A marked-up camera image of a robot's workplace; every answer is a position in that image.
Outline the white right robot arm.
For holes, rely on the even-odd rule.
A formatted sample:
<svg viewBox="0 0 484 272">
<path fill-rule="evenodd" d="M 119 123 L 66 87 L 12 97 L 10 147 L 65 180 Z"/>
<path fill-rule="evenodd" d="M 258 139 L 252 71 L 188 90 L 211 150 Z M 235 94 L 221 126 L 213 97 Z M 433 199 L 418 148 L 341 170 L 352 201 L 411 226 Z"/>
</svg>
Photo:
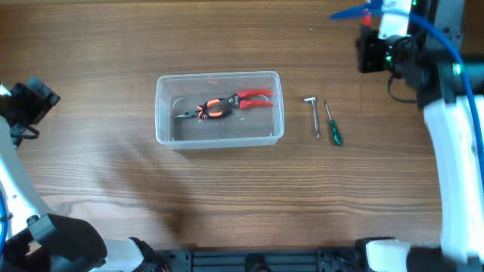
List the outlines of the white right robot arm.
<svg viewBox="0 0 484 272">
<path fill-rule="evenodd" d="M 461 1 L 368 1 L 362 19 L 363 73 L 389 71 L 415 90 L 436 156 L 442 232 L 434 249 L 394 239 L 367 242 L 373 271 L 483 269 L 483 58 L 460 54 Z"/>
</svg>

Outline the orange black long-nose pliers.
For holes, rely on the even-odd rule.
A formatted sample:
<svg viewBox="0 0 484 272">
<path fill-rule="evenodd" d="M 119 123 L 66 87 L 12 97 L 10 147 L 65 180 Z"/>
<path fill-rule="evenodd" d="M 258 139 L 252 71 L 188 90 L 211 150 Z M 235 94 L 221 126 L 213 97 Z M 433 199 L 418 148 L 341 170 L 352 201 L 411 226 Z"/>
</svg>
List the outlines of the orange black long-nose pliers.
<svg viewBox="0 0 484 272">
<path fill-rule="evenodd" d="M 222 119 L 229 116 L 232 112 L 231 104 L 225 98 L 215 98 L 200 104 L 195 110 L 187 111 L 173 116 L 174 119 L 189 119 L 197 117 L 199 119 Z"/>
</svg>

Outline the clear plastic container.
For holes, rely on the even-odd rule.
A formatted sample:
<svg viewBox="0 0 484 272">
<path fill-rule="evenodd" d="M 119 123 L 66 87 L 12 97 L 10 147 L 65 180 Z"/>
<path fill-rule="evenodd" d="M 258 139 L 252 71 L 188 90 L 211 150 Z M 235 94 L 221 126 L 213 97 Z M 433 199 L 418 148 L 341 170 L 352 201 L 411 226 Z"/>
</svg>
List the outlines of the clear plastic container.
<svg viewBox="0 0 484 272">
<path fill-rule="evenodd" d="M 272 107 L 231 107 L 222 119 L 174 119 L 215 98 L 238 91 L 269 89 Z M 171 150 L 273 145 L 284 135 L 284 98 L 274 71 L 161 76 L 155 98 L 155 133 Z"/>
</svg>

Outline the red handled snips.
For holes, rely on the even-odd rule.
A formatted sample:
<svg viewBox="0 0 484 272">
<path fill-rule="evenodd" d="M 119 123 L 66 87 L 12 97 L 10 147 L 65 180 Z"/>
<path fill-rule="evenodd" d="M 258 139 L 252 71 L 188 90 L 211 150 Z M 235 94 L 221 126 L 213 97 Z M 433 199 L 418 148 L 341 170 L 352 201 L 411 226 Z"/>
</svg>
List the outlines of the red handled snips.
<svg viewBox="0 0 484 272">
<path fill-rule="evenodd" d="M 270 100 L 267 100 L 267 98 L 271 96 L 272 92 L 269 89 L 238 91 L 216 104 L 216 107 L 236 107 L 241 110 L 246 110 L 252 107 L 272 107 L 273 103 Z"/>
</svg>

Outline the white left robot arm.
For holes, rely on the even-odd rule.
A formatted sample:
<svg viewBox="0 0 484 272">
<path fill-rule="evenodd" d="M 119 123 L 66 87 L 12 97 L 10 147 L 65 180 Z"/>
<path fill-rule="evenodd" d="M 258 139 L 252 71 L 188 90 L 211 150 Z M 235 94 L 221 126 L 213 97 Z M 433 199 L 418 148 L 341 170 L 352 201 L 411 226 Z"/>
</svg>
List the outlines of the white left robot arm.
<svg viewBox="0 0 484 272">
<path fill-rule="evenodd" d="M 37 78 L 1 88 L 1 269 L 3 271 L 170 271 L 146 242 L 105 240 L 87 221 L 56 215 L 17 154 L 60 101 Z"/>
</svg>

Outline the black red handled screwdriver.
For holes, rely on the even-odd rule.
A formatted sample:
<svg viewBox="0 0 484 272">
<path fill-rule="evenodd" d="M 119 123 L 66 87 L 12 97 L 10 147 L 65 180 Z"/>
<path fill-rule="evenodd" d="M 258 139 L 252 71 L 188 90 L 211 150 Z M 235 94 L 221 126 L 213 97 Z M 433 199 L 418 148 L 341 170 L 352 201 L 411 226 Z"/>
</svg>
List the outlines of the black red handled screwdriver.
<svg viewBox="0 0 484 272">
<path fill-rule="evenodd" d="M 371 8 L 370 5 L 365 5 L 363 8 L 363 18 L 361 19 L 361 23 L 363 26 L 371 27 L 372 25 L 372 16 L 371 16 Z"/>
</svg>

